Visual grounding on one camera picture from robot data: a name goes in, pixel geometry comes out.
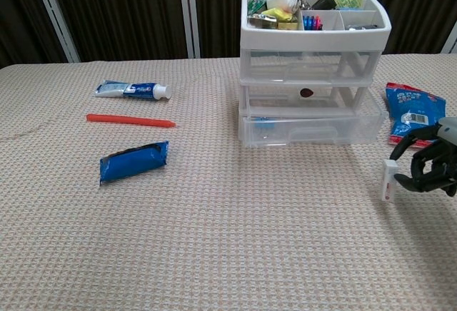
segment curtain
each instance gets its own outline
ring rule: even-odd
[[[186,58],[181,0],[58,0],[82,61]]]
[[[457,21],[457,0],[379,0],[392,31],[384,53],[439,53]]]
[[[66,62],[42,0],[0,0],[0,68]]]
[[[196,0],[202,58],[239,56],[241,0]]]

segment plastic drawer organizer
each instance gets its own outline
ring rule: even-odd
[[[242,0],[240,140],[252,147],[374,141],[386,117],[368,91],[391,31],[382,5],[361,0],[357,10],[298,10],[299,29],[284,31],[248,25],[247,3]],[[303,30],[300,20],[308,15],[319,15],[322,31]],[[378,28],[346,30],[354,24]]]

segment blue wrapped snack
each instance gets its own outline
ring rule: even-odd
[[[100,159],[100,184],[166,165],[169,142],[151,143]]]
[[[387,83],[387,101],[393,118],[389,143],[396,145],[414,129],[432,126],[446,116],[446,100],[412,86]],[[418,140],[413,147],[423,148],[433,141]]]

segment white cap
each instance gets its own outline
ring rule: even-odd
[[[166,98],[170,99],[171,97],[171,87],[170,86],[163,86],[160,84],[154,85],[154,89],[152,91],[155,99]]]

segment orange pencil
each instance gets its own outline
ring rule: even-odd
[[[130,116],[118,116],[118,115],[99,115],[96,113],[89,113],[86,116],[88,121],[93,122],[113,122],[113,123],[129,123],[139,124],[141,126],[151,127],[162,127],[172,128],[176,126],[176,123],[167,120],[155,120],[153,118],[141,118],[141,117],[130,117]]]

